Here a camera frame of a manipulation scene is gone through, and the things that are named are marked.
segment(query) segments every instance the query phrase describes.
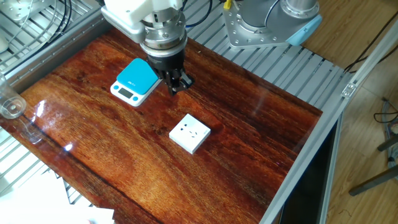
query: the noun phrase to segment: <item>wooden table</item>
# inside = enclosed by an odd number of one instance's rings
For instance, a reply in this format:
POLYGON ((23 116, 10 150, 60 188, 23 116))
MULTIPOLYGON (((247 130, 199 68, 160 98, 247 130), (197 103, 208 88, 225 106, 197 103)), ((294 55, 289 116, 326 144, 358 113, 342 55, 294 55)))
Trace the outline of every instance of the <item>wooden table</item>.
POLYGON ((133 108, 109 88, 146 55, 112 30, 1 126, 117 223, 259 223, 322 112, 192 40, 186 53, 192 88, 133 108), (211 129, 194 155, 169 139, 187 113, 211 129))

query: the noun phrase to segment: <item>glass cup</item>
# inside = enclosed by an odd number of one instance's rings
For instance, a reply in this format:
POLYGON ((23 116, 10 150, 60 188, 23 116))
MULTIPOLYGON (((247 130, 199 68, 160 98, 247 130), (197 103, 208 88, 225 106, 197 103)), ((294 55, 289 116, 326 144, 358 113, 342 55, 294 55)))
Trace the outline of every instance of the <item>glass cup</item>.
POLYGON ((0 73, 0 114, 6 119, 18 118, 26 109, 26 101, 8 84, 0 73))

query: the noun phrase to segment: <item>metal mounting plate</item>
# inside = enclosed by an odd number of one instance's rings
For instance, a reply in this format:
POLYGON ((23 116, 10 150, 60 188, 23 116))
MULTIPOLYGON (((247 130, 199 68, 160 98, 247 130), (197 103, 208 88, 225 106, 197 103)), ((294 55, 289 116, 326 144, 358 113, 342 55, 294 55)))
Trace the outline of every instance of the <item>metal mounting plate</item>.
POLYGON ((41 10, 49 7, 54 0, 10 0, 0 3, 0 11, 15 22, 24 22, 26 17, 32 17, 41 10))
POLYGON ((238 10, 235 7, 223 10, 225 27, 231 46, 235 49, 256 49, 259 47, 289 46, 285 41, 277 40, 270 32, 255 34, 239 25, 238 10))

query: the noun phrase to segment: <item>blue scale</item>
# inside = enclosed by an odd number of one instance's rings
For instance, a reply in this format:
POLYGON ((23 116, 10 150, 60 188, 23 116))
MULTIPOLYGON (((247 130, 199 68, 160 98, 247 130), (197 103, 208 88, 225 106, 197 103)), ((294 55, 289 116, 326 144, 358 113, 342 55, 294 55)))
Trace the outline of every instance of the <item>blue scale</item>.
POLYGON ((137 58, 118 75, 111 93, 131 106, 139 106, 159 83, 148 63, 137 58))

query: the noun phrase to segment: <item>power socket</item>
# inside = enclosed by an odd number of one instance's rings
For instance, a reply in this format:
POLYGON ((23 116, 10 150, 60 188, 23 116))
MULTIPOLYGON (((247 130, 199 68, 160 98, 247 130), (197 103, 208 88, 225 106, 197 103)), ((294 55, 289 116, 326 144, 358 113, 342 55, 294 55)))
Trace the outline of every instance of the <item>power socket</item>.
POLYGON ((193 154, 210 135, 207 128, 190 114, 187 114, 170 132, 169 137, 190 154, 193 154))

